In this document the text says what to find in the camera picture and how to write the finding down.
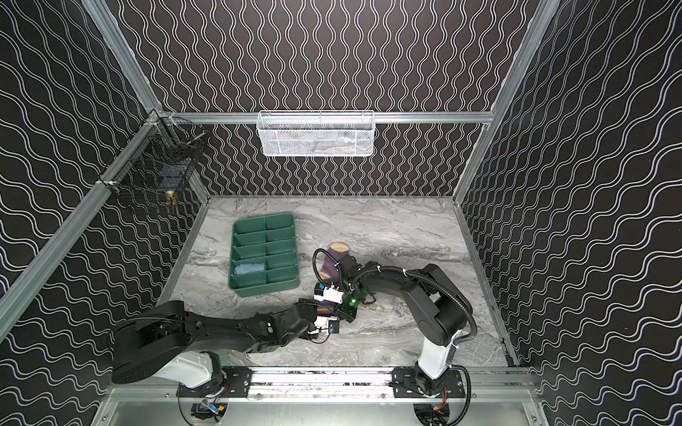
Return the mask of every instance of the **green tray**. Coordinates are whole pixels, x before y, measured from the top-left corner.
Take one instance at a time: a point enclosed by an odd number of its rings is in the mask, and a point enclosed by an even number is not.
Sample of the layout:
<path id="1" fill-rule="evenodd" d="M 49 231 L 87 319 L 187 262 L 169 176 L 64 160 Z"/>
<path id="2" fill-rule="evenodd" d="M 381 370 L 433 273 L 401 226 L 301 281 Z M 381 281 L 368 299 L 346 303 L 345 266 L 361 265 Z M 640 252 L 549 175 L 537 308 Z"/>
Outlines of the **green tray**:
<path id="1" fill-rule="evenodd" d="M 235 275 L 243 263 L 264 263 L 265 270 Z M 249 217 L 232 226 L 230 289 L 240 297 L 256 296 L 299 285 L 296 227 L 291 213 Z"/>

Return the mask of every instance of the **rolled blue cloth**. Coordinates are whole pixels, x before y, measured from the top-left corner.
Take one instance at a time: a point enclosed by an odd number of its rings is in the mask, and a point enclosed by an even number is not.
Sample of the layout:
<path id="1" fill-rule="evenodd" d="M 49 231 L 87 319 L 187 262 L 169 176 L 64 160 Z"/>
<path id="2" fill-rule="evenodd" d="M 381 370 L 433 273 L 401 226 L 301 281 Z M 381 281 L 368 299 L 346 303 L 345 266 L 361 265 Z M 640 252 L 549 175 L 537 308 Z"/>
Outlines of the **rolled blue cloth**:
<path id="1" fill-rule="evenodd" d="M 242 263 L 235 268 L 235 275 L 242 275 L 249 272 L 260 272 L 265 270 L 265 263 Z"/>

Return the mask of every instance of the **black mounting plate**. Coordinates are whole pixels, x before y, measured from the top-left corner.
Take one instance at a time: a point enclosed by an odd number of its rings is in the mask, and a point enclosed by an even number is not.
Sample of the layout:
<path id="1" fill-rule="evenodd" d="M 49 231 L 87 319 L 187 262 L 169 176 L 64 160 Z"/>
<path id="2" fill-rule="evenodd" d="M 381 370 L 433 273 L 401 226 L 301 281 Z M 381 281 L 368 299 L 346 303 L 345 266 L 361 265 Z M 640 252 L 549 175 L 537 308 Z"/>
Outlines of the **black mounting plate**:
<path id="1" fill-rule="evenodd" d="M 421 395 L 410 391 L 407 388 L 417 389 L 417 382 L 415 380 L 415 369 L 413 367 L 396 367 L 391 373 L 392 381 L 400 383 L 402 386 L 393 386 L 394 398 L 419 398 Z M 464 398 L 464 385 L 462 384 L 462 376 L 460 372 L 455 369 L 449 370 L 445 377 L 443 384 L 447 387 L 448 398 Z"/>
<path id="2" fill-rule="evenodd" d="M 253 371 L 248 367 L 223 367 L 227 392 L 223 398 L 246 398 L 251 387 Z"/>

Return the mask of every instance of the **wavy patterned wall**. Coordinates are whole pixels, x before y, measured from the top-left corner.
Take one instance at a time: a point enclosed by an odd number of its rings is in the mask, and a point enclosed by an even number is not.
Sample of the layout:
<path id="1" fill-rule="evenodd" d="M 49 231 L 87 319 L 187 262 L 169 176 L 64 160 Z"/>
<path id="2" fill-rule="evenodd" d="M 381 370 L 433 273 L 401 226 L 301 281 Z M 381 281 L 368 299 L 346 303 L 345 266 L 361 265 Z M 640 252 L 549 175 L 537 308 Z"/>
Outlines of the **wavy patterned wall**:
<path id="1" fill-rule="evenodd" d="M 213 195 L 451 196 L 480 132 L 377 125 L 371 157 L 266 157 L 255 126 L 220 125 L 198 171 Z"/>
<path id="2" fill-rule="evenodd" d="M 554 425 L 682 423 L 682 3 L 564 0 L 463 203 Z"/>
<path id="3" fill-rule="evenodd" d="M 112 327 L 154 307 L 198 213 L 185 194 L 169 217 L 104 205 L 0 344 L 0 425 L 92 422 Z"/>
<path id="4" fill-rule="evenodd" d="M 0 2 L 0 296 L 146 117 L 77 0 Z"/>
<path id="5" fill-rule="evenodd" d="M 108 0 L 164 109 L 490 110 L 537 0 Z"/>

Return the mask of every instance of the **robotic arm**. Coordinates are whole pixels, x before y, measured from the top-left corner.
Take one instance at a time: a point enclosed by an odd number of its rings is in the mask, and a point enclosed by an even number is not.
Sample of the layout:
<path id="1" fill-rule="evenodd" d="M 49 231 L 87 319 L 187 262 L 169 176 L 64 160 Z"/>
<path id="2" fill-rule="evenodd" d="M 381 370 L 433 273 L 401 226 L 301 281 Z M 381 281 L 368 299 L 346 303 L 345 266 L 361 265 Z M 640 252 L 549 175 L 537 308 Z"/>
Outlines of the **robotic arm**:
<path id="1" fill-rule="evenodd" d="M 218 395 L 224 382 L 220 360 L 201 351 L 271 352 L 293 339 L 313 340 L 320 316 L 333 314 L 352 322 L 368 296 L 386 293 L 406 301 L 424 334 L 415 379 L 424 395 L 437 395 L 457 344 L 476 334 L 471 304 L 434 264 L 408 271 L 375 262 L 361 266 L 348 255 L 335 261 L 341 282 L 319 284 L 340 295 L 333 307 L 324 300 L 299 299 L 284 312 L 233 320 L 196 315 L 186 311 L 182 301 L 171 301 L 127 321 L 115 330 L 112 381 L 123 384 L 157 376 L 182 383 L 185 394 Z M 464 335 L 467 323 L 470 332 Z"/>

